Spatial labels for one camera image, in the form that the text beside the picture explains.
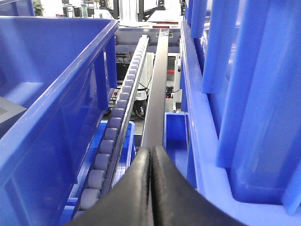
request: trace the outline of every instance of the blue plastic wall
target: blue plastic wall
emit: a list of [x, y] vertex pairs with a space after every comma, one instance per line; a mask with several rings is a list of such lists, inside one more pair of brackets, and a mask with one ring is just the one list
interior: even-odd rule
[[217, 163], [237, 200], [281, 204], [301, 161], [301, 3], [257, 3], [246, 3]]
[[134, 159], [135, 157], [134, 133], [135, 133], [135, 123], [130, 121], [128, 124], [127, 133], [123, 143], [120, 159], [116, 167], [114, 183], [113, 183], [114, 186], [125, 174], [126, 170], [129, 168], [131, 164], [132, 159]]
[[115, 62], [117, 27], [0, 17], [0, 95], [29, 107], [0, 140], [0, 225], [58, 222], [117, 85], [106, 64]]
[[202, 91], [210, 94], [216, 131], [219, 134], [225, 101], [236, 52], [236, 39], [242, 13], [238, 16], [239, 0], [213, 1]]
[[0, 16], [34, 16], [32, 0], [0, 0]]

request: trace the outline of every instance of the roller conveyor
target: roller conveyor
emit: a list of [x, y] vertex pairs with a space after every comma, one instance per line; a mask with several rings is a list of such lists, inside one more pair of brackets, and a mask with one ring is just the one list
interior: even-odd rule
[[133, 100], [142, 73], [148, 40], [146, 35], [139, 39], [133, 60], [121, 86], [121, 92], [103, 132], [104, 137], [99, 144], [95, 162], [92, 164], [94, 169], [87, 176], [87, 188], [82, 191], [79, 212], [75, 213], [76, 216], [92, 207], [112, 187], [130, 112], [133, 108]]

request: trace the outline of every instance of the blue plastic crate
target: blue plastic crate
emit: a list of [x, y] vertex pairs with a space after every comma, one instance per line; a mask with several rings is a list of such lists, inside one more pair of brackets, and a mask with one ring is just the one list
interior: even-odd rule
[[117, 85], [117, 28], [0, 17], [0, 96], [28, 107], [0, 140], [0, 225], [58, 222]]
[[129, 122], [127, 134], [123, 143], [119, 163], [116, 167], [116, 174], [113, 185], [116, 185], [120, 178], [125, 174], [129, 168], [132, 159], [135, 157], [135, 142], [134, 142], [135, 123]]
[[188, 166], [186, 113], [165, 113], [163, 146], [184, 177]]
[[187, 178], [247, 225], [301, 224], [300, 7], [214, 1], [204, 74], [199, 40], [189, 21], [182, 24], [194, 167]]
[[34, 16], [32, 0], [0, 0], [1, 16]]

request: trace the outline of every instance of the white wall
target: white wall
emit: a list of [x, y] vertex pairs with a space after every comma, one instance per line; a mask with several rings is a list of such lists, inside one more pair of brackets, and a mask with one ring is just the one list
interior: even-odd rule
[[120, 20], [123, 22], [136, 22], [137, 0], [120, 0], [119, 1]]
[[213, 3], [213, 0], [207, 0], [207, 10], [212, 10], [212, 3]]
[[56, 14], [63, 14], [62, 0], [40, 0], [45, 11], [43, 16], [55, 17]]

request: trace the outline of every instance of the black cable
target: black cable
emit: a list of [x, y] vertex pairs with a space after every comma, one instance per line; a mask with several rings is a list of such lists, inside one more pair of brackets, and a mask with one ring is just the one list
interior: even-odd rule
[[137, 121], [137, 120], [139, 120], [139, 119], [140, 119], [140, 120], [145, 120], [145, 118], [143, 118], [143, 117], [136, 117], [136, 118], [134, 118], [134, 119], [131, 118], [130, 121]]
[[146, 108], [147, 108], [147, 99], [145, 99], [145, 100], [142, 101], [142, 107], [144, 109], [144, 116], [145, 116], [146, 115]]
[[150, 82], [151, 82], [151, 79], [152, 79], [152, 76], [151, 76], [149, 82], [147, 83], [147, 86], [146, 86], [147, 89], [149, 89], [149, 84], [150, 84]]
[[172, 93], [176, 93], [176, 92], [179, 92], [181, 89], [178, 89], [177, 91], [175, 92], [170, 92], [170, 93], [166, 93], [166, 94], [172, 94]]
[[133, 105], [133, 110], [134, 110], [134, 114], [135, 114], [137, 117], [142, 117], [142, 116], [144, 116], [144, 114], [143, 114], [143, 115], [138, 115], [138, 110], [137, 110], [137, 108], [136, 108], [135, 105]]
[[142, 85], [141, 83], [139, 83], [139, 85], [143, 86], [144, 89], [138, 89], [137, 91], [146, 91], [146, 90], [150, 90], [149, 88], [145, 87], [145, 86]]

